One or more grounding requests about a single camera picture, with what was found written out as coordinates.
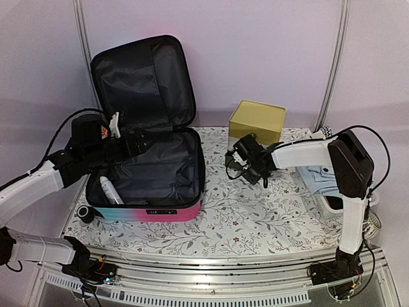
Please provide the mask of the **yellow and white storage box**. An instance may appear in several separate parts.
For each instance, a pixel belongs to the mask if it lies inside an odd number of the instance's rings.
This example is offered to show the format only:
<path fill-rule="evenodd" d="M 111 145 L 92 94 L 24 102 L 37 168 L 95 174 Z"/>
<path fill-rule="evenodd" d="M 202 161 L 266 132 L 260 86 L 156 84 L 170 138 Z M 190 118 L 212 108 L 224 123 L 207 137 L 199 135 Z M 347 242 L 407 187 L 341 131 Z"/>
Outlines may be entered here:
<path fill-rule="evenodd" d="M 248 134 L 255 134 L 261 145 L 271 145 L 280 140 L 286 109 L 251 100 L 242 100 L 229 119 L 228 152 L 225 154 L 225 165 L 239 170 L 241 167 L 233 162 L 231 152 L 233 145 Z"/>

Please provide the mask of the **pink and teal kids suitcase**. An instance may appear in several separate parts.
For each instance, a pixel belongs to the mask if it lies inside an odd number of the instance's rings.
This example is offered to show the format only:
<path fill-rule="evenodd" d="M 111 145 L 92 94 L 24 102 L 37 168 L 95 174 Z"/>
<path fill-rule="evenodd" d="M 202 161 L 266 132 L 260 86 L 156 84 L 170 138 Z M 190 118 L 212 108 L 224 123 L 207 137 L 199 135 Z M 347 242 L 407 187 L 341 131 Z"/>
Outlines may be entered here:
<path fill-rule="evenodd" d="M 125 110 L 128 128 L 152 133 L 156 143 L 141 155 L 93 171 L 86 184 L 88 204 L 104 219 L 186 222 L 196 218 L 205 188 L 205 159 L 199 134 L 190 126 L 196 101 L 183 47 L 161 35 L 97 54 L 93 84 L 103 111 Z M 113 205 L 100 177 L 123 200 Z"/>

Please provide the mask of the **pale blue garment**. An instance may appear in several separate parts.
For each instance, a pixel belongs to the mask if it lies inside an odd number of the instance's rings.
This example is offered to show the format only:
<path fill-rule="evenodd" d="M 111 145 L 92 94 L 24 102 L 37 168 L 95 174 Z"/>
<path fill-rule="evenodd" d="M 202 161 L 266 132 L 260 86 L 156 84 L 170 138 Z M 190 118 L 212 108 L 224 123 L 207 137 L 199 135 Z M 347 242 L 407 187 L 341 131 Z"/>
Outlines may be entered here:
<path fill-rule="evenodd" d="M 313 196 L 335 192 L 349 198 L 363 198 L 368 187 L 374 185 L 371 178 L 365 181 L 353 171 L 334 171 L 332 167 L 302 166 L 297 171 Z"/>

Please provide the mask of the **white plastic mesh basket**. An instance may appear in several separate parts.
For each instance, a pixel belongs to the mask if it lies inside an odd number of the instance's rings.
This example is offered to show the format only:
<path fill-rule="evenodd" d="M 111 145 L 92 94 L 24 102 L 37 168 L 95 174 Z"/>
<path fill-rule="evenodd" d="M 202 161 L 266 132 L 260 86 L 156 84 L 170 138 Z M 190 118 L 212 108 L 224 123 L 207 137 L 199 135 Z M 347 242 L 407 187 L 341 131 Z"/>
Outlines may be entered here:
<path fill-rule="evenodd" d="M 314 195 L 317 207 L 320 209 L 322 216 L 343 213 L 343 200 L 340 193 L 327 193 L 324 195 Z"/>

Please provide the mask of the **black garment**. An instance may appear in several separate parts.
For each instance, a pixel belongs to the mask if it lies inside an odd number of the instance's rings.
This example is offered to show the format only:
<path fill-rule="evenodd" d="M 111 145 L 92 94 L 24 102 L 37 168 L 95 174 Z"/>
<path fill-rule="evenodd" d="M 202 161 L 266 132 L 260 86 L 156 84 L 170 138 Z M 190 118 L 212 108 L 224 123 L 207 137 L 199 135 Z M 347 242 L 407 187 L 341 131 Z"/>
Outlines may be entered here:
<path fill-rule="evenodd" d="M 343 200 L 341 198 L 335 196 L 325 196 L 325 200 L 331 210 L 343 209 Z"/>

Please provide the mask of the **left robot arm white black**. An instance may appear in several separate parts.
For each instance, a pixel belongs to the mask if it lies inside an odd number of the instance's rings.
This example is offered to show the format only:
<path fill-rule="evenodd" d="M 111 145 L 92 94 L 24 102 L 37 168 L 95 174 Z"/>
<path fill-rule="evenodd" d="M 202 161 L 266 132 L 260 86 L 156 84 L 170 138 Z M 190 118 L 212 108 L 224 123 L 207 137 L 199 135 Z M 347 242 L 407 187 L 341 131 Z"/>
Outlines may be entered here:
<path fill-rule="evenodd" d="M 89 249 L 78 239 L 28 235 L 7 224 L 37 201 L 66 189 L 103 166 L 122 162 L 146 152 L 155 136 L 142 128 L 121 128 L 119 114 L 106 120 L 101 111 L 85 108 L 68 116 L 71 137 L 66 147 L 52 152 L 47 147 L 40 162 L 1 186 L 1 265 L 10 262 L 56 262 L 63 272 L 88 278 L 98 272 Z"/>

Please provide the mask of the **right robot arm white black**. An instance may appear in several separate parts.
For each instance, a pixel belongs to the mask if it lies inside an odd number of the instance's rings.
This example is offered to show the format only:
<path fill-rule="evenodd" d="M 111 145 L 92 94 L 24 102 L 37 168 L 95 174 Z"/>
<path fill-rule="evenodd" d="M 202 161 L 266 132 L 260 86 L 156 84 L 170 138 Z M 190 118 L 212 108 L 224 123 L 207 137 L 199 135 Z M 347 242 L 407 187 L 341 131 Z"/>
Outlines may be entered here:
<path fill-rule="evenodd" d="M 362 272 L 359 255 L 364 245 L 364 221 L 369 208 L 374 162 L 351 130 L 328 138 L 306 138 L 263 147 L 255 134 L 239 139 L 229 150 L 240 167 L 240 177 L 254 185 L 268 185 L 270 175 L 297 168 L 310 193 L 329 200 L 329 208 L 343 215 L 336 259 L 314 264 L 311 272 L 332 274 L 337 279 Z"/>

